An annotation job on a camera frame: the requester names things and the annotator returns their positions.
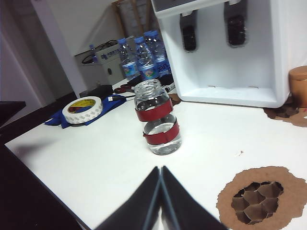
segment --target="clear glass jar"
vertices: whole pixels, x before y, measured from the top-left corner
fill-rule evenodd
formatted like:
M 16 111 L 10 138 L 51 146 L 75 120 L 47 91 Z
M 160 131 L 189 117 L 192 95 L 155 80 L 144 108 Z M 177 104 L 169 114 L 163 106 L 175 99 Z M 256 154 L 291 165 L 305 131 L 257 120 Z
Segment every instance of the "clear glass jar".
M 150 150 L 167 155 L 181 145 L 179 125 L 173 113 L 172 102 L 157 79 L 146 80 L 134 88 L 135 110 L 143 123 L 143 136 Z

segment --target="plastic water bottle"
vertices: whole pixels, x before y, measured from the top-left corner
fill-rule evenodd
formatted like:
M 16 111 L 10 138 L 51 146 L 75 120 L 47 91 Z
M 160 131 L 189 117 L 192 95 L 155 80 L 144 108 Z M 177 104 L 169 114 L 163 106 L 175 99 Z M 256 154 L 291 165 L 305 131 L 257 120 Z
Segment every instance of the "plastic water bottle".
M 98 59 L 96 57 L 96 52 L 95 52 L 95 47 L 94 45 L 90 44 L 90 50 L 91 50 L 91 53 L 92 53 L 92 60 L 94 63 L 97 63 L 98 62 Z
M 136 76 L 140 74 L 136 66 L 136 57 L 132 53 L 132 50 L 127 44 L 127 41 L 125 38 L 118 40 L 118 43 L 119 43 L 119 49 L 118 49 L 119 57 L 120 57 L 120 61 L 123 66 L 126 78 L 127 80 L 132 80 L 133 78 L 135 78 Z
M 148 47 L 149 47 L 149 45 L 150 45 L 150 40 L 151 40 L 151 38 L 150 38 L 150 33 L 151 33 L 151 32 L 152 32 L 151 30 L 144 32 L 145 43 L 146 43 L 146 45 L 147 45 Z
M 134 87 L 134 92 L 135 111 L 150 150 L 157 155 L 176 151 L 181 145 L 179 125 L 172 101 L 160 81 L 143 81 Z
M 158 31 L 156 30 L 150 33 L 149 48 L 152 51 L 154 59 L 157 63 L 160 77 L 166 74 L 171 74 L 172 71 L 166 56 L 164 44 L 159 38 Z
M 143 81 L 159 77 L 157 64 L 154 57 L 145 44 L 144 37 L 134 39 L 136 44 L 137 67 L 141 73 Z

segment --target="white water dispenser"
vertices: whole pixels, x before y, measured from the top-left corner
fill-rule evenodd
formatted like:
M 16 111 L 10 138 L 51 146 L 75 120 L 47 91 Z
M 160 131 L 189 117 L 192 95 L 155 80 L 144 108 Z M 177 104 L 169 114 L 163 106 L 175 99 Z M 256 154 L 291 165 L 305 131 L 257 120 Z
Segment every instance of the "white water dispenser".
M 307 64 L 307 0 L 152 0 L 184 101 L 277 108 Z

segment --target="white tabletop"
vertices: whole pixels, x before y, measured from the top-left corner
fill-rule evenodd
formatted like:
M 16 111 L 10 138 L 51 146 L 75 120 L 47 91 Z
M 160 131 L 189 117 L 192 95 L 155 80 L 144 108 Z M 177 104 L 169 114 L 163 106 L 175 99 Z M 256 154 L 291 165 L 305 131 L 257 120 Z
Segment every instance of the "white tabletop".
M 305 128 L 271 120 L 261 108 L 181 102 L 174 112 L 183 142 L 167 156 L 147 147 L 133 99 L 88 126 L 41 124 L 6 146 L 92 229 L 132 195 L 154 166 L 166 165 L 217 219 L 218 194 L 242 170 L 284 166 L 307 178 Z M 306 210 L 284 230 L 302 226 L 307 226 Z

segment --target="roll of tape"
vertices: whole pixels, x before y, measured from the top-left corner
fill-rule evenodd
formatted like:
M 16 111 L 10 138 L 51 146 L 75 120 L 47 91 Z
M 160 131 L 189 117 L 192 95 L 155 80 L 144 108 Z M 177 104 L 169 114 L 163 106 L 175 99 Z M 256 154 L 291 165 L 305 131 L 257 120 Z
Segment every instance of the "roll of tape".
M 62 113 L 68 123 L 81 124 L 98 117 L 102 108 L 99 97 L 83 97 L 70 102 L 64 107 Z

